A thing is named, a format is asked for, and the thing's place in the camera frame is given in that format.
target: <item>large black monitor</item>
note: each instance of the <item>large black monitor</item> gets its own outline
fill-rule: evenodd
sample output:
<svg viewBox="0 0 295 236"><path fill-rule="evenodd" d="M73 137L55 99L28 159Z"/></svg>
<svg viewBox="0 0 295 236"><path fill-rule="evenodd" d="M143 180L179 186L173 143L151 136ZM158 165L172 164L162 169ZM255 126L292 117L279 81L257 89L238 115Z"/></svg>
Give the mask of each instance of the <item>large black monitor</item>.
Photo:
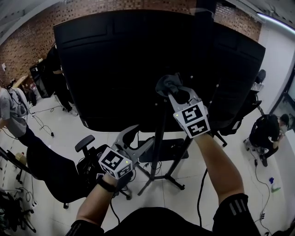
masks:
<svg viewBox="0 0 295 236"><path fill-rule="evenodd" d="M179 72L184 85L193 84L205 105L215 94L210 125L229 125L256 78L265 49L214 24L208 73L191 79L193 20L194 16L175 12L128 10L56 25L62 68L83 124L96 131L122 131L134 124L154 131L156 83L163 75ZM216 83L221 88L217 93ZM166 131L180 130L172 113L170 107Z"/></svg>

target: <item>speaker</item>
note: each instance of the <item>speaker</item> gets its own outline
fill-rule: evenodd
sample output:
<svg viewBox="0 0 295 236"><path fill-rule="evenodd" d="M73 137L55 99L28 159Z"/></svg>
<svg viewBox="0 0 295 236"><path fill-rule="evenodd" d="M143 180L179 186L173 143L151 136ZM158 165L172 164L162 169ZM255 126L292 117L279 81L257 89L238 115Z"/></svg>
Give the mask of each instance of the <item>speaker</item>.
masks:
<svg viewBox="0 0 295 236"><path fill-rule="evenodd" d="M49 98L54 93L53 73L46 66L46 59L30 69L36 87L42 98Z"/></svg>

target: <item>ceiling light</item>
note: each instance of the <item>ceiling light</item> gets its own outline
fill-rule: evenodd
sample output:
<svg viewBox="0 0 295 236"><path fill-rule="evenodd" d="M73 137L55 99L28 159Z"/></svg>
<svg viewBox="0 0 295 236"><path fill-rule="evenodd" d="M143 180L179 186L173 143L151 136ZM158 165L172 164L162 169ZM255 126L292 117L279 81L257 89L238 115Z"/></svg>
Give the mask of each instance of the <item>ceiling light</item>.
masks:
<svg viewBox="0 0 295 236"><path fill-rule="evenodd" d="M279 21L279 20L277 20L277 19L275 19L275 18L272 18L272 17L270 17L270 16L267 16L267 15L265 15L265 14L262 14L262 13L257 13L257 15L258 15L260 18L262 18L262 19L264 19L264 20L266 20L266 21L272 22L272 23L274 23L274 24L276 24L276 25L278 25L278 26L284 28L285 30L287 30L287 31L289 31L290 33L292 33L292 34L295 35L295 29L293 29L292 27L286 25L285 23L283 23L283 22L281 22L281 21Z"/></svg>

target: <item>striped sleeve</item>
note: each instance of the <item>striped sleeve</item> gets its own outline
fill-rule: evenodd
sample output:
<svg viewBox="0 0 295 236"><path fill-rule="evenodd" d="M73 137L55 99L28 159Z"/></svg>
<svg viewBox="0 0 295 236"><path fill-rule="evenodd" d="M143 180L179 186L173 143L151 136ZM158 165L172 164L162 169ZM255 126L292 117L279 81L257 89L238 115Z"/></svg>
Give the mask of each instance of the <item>striped sleeve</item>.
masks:
<svg viewBox="0 0 295 236"><path fill-rule="evenodd" d="M213 232L215 234L260 235L248 209L248 196L232 195L219 205L214 216Z"/></svg>
<svg viewBox="0 0 295 236"><path fill-rule="evenodd" d="M85 220L76 220L72 226L70 231L66 234L66 236L84 236L84 235L102 235L104 233L103 229L95 224L92 224Z"/></svg>

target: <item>chair armrest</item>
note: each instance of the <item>chair armrest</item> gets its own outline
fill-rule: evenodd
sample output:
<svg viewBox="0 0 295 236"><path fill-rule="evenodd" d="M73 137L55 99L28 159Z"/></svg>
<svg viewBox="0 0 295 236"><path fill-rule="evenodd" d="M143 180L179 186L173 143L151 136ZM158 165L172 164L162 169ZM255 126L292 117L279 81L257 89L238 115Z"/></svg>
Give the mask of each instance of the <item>chair armrest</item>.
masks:
<svg viewBox="0 0 295 236"><path fill-rule="evenodd" d="M88 144L90 144L91 142L93 142L95 138L93 137L93 135L89 135L85 138L83 138L76 146L75 146L75 150L76 152L80 152L84 147L86 147Z"/></svg>

